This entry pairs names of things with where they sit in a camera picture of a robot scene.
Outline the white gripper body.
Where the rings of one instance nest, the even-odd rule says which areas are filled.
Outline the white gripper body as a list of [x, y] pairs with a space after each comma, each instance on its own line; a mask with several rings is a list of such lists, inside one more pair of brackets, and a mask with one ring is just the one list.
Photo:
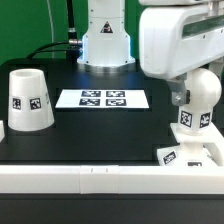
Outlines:
[[224, 10], [208, 16], [206, 4], [148, 7], [140, 17], [143, 72], [172, 79], [224, 57]]

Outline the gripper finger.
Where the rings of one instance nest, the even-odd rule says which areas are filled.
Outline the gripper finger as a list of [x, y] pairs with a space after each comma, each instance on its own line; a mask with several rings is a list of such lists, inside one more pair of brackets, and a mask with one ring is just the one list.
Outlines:
[[190, 102], [190, 91], [186, 88], [187, 74], [179, 75], [167, 81], [171, 90], [172, 104], [183, 106]]
[[213, 61], [209, 64], [209, 70], [213, 72], [219, 79], [222, 78], [223, 69], [224, 69], [224, 62]]

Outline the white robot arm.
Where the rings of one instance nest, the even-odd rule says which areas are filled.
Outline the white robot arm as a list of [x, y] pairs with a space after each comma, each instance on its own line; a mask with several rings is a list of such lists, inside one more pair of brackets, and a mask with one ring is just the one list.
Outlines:
[[[172, 80], [224, 56], [223, 0], [139, 0], [143, 72]], [[114, 71], [135, 62], [124, 28], [125, 0], [88, 0], [89, 26], [80, 66]]]

